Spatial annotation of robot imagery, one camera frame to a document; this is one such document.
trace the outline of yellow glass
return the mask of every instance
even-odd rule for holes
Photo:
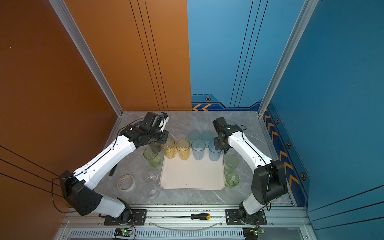
[[[176,143],[177,152],[182,160],[189,158],[189,141],[187,139],[178,140]]]
[[[163,149],[164,153],[169,159],[172,159],[175,157],[175,140],[173,138],[168,138],[165,144],[161,145],[161,148]]]

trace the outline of gray marble table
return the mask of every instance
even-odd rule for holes
[[[119,128],[124,127],[135,119],[144,117],[147,112],[124,112]],[[253,111],[171,111],[167,112],[170,119],[166,125],[169,137],[176,141],[188,138],[191,130],[197,129],[200,132],[209,130],[215,133],[212,121],[219,117],[224,117],[228,124],[241,124],[247,126],[244,133],[248,139],[267,156],[271,156],[265,139],[262,127],[257,119],[257,113]],[[234,150],[230,149],[227,155],[237,155],[239,165],[235,173],[239,175],[240,183],[234,188],[225,187],[223,190],[186,190],[186,189],[160,189],[156,199],[144,198],[141,194],[143,183],[141,172],[150,167],[143,157],[146,147],[139,147],[133,153],[123,158],[113,176],[106,175],[100,181],[95,191],[104,195],[116,198],[119,197],[129,204],[148,204],[148,203],[227,203],[238,204],[251,194],[251,181],[253,171]],[[126,174],[134,176],[136,184],[130,192],[122,192],[117,188],[118,180]]]

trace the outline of white robotic arm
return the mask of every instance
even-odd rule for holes
[[[284,165],[273,161],[248,140],[237,125],[228,125],[223,117],[213,121],[218,137],[215,149],[224,154],[233,147],[253,171],[252,194],[240,203],[239,213],[244,223],[252,223],[259,210],[271,200],[287,193]]]
[[[139,146],[159,142],[164,144],[168,131],[164,130],[169,117],[166,113],[147,113],[143,121],[126,126],[106,149],[73,173],[60,175],[64,199],[80,215],[99,213],[115,218],[121,224],[131,219],[130,206],[121,199],[113,199],[96,193],[93,189],[121,159]]]

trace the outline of plastic cup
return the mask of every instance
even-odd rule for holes
[[[200,132],[197,130],[192,130],[188,134],[189,142],[193,142],[194,140],[199,139],[199,138],[200,138]]]
[[[147,147],[144,150],[144,158],[149,162],[152,167],[160,166],[160,154],[157,147]]]
[[[178,140],[176,149],[182,160],[187,160],[189,158],[189,141],[187,139]]]
[[[201,139],[205,142],[205,147],[209,146],[209,143],[214,140],[214,134],[211,131],[204,131],[201,134]]]
[[[161,148],[169,159],[175,157],[175,140],[173,140],[173,138],[169,137],[165,144],[161,145]]]
[[[215,143],[212,141],[208,145],[209,148],[209,159],[216,162],[220,158],[221,150],[217,151],[215,149]]]
[[[239,165],[239,160],[233,156],[227,156],[224,161],[224,169],[227,172],[233,172]]]
[[[148,182],[143,185],[142,192],[143,197],[147,199],[155,199],[159,196],[159,188],[155,182]]]
[[[204,156],[205,142],[201,139],[196,139],[192,142],[193,157],[196,160],[201,160]]]
[[[149,167],[144,172],[141,174],[141,177],[143,178],[144,181],[150,182],[154,181],[157,179],[159,176],[159,172],[156,170],[154,167]]]
[[[228,187],[234,187],[236,186],[237,184],[239,184],[239,176],[234,173],[234,172],[229,172],[227,175],[225,175],[225,181],[226,181],[226,185]]]

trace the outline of metal bracket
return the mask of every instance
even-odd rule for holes
[[[227,225],[246,225],[241,222],[239,209],[226,209],[225,215],[227,216]],[[258,212],[255,221],[250,225],[256,225],[256,221],[259,225],[267,225],[264,210]]]
[[[132,216],[135,217],[135,226],[143,226],[145,223],[145,219],[147,218],[147,210],[146,209],[133,209]],[[118,224],[113,217],[107,216],[104,221],[105,226],[116,226]],[[124,225],[132,225],[132,220],[129,220]]]

